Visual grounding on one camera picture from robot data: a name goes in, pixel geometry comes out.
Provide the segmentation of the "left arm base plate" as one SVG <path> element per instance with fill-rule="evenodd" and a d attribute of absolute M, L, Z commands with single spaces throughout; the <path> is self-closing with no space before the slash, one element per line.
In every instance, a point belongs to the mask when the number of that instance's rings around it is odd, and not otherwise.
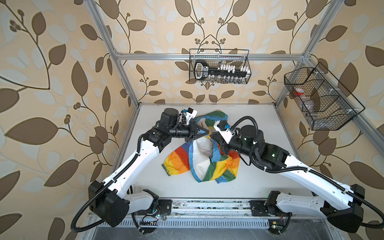
<path fill-rule="evenodd" d="M 139 216 L 163 216 L 169 215 L 172 211 L 171 199 L 154 200 L 147 210 L 136 212 Z"/>

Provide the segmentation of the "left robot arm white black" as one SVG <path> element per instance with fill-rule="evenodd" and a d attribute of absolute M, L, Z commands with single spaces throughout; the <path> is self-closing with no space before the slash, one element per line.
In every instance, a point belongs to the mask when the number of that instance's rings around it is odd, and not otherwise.
<path fill-rule="evenodd" d="M 196 123 L 196 115 L 197 111 L 191 108 L 181 112 L 174 108 L 166 108 L 160 120 L 150 130 L 139 136 L 137 149 L 132 155 L 101 183 L 94 181 L 90 185 L 89 200 L 74 216 L 71 223 L 72 232 L 84 232 L 102 223 L 116 227 L 126 215 L 138 211 L 155 210 L 158 195 L 149 190 L 128 194 L 128 190 L 141 171 L 173 138 L 183 138 L 191 142 L 209 133 L 209 130 Z M 77 222 L 86 209 L 90 209 L 100 220 L 85 227 L 78 227 Z"/>

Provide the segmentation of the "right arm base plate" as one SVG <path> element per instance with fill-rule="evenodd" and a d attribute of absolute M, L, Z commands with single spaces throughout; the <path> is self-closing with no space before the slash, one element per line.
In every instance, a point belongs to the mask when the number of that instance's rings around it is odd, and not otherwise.
<path fill-rule="evenodd" d="M 249 201 L 253 217 L 288 217 L 291 214 L 281 211 L 276 204 L 262 200 Z"/>

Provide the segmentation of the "rainbow coloured jacket white lining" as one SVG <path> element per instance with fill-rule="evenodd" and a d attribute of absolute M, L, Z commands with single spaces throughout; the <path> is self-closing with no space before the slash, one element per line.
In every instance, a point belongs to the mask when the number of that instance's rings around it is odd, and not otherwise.
<path fill-rule="evenodd" d="M 201 182 L 227 183 L 236 179 L 240 156 L 236 151 L 224 154 L 211 135 L 185 142 L 167 156 L 162 164 L 168 176 L 190 172 Z"/>

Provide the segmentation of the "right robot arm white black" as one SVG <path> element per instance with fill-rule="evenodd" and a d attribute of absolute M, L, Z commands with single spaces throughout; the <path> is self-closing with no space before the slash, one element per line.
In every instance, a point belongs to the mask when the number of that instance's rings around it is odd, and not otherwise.
<path fill-rule="evenodd" d="M 365 189 L 359 185 L 344 185 L 307 166 L 288 151 L 264 140 L 253 117 L 245 116 L 230 126 L 226 120 L 215 123 L 212 139 L 223 153 L 238 152 L 250 159 L 250 165 L 268 173 L 289 178 L 315 194 L 298 197 L 272 191 L 265 207 L 272 214 L 303 214 L 326 219 L 334 227 L 356 233 L 360 227 L 382 229 L 384 223 L 363 222 L 366 206 L 379 217 L 384 213 L 365 200 Z"/>

